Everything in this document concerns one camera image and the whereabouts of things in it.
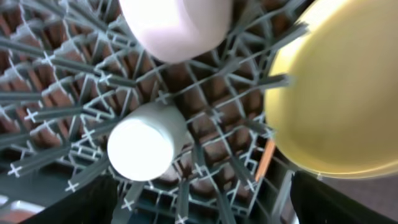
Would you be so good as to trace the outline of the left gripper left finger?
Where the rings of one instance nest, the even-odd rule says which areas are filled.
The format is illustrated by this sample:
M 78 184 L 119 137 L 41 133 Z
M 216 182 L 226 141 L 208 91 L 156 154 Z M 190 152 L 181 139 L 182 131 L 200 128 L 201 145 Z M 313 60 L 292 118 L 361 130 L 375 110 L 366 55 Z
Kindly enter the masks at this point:
M 102 175 L 21 224 L 110 224 L 117 186 L 112 177 Z

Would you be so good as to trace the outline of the dark brown serving tray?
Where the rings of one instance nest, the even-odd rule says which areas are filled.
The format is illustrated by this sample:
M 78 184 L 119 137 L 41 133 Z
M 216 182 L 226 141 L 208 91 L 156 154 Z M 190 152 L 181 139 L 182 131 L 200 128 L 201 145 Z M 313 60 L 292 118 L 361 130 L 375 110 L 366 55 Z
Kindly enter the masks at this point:
M 322 182 L 375 212 L 397 221 L 397 175 L 372 179 L 324 177 Z

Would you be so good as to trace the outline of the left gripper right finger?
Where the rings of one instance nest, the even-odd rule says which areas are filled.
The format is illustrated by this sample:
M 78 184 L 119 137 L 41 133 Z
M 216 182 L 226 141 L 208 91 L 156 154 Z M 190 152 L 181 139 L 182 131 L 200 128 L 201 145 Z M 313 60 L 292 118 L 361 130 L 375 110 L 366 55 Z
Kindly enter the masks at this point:
M 290 199 L 300 224 L 397 224 L 303 171 L 291 177 Z

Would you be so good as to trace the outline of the white small cup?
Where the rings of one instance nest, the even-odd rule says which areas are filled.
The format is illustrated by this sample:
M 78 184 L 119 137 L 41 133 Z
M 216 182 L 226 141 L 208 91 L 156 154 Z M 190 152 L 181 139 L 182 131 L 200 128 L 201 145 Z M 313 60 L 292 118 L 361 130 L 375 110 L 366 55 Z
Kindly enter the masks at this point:
M 112 129 L 107 142 L 110 164 L 129 180 L 156 179 L 182 151 L 187 132 L 175 105 L 146 103 Z

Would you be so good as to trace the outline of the pink plate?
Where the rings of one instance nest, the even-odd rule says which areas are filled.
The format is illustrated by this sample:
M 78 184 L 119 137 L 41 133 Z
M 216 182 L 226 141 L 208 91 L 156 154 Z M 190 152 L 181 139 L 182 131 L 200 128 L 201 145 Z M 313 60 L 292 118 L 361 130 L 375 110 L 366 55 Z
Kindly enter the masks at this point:
M 140 45 L 156 59 L 180 63 L 222 43 L 231 24 L 232 0 L 119 0 Z

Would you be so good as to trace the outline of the grey dishwasher rack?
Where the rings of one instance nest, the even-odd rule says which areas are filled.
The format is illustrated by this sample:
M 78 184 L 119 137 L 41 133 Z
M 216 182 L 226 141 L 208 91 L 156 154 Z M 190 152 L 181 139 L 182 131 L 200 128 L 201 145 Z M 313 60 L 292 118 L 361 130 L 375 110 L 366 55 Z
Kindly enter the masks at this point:
M 146 52 L 117 1 L 1 2 L 1 206 L 22 215 L 94 178 L 118 183 L 115 223 L 279 223 L 291 167 L 275 149 L 264 93 L 278 48 L 308 1 L 235 1 L 224 41 L 175 65 Z M 106 158 L 111 130 L 157 101 L 185 118 L 162 176 L 127 180 Z

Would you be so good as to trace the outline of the yellow plate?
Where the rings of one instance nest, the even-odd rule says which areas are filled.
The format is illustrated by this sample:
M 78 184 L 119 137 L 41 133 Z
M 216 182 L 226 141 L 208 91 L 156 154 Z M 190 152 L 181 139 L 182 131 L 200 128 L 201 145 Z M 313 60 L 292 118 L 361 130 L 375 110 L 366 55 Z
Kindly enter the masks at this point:
M 281 48 L 266 91 L 267 123 L 283 155 L 325 177 L 397 172 L 397 0 L 315 1 L 308 32 Z

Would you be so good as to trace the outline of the wooden chopstick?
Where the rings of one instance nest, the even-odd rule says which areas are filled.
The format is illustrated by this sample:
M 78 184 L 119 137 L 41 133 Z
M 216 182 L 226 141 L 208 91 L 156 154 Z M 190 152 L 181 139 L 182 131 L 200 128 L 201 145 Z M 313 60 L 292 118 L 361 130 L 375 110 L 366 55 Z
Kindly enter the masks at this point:
M 258 169 L 255 175 L 255 180 L 257 182 L 259 182 L 260 179 L 266 175 L 272 157 L 274 155 L 274 151 L 275 151 L 275 142 L 274 140 L 270 139 L 266 142 L 264 152 L 262 154 L 261 160 L 259 161 Z

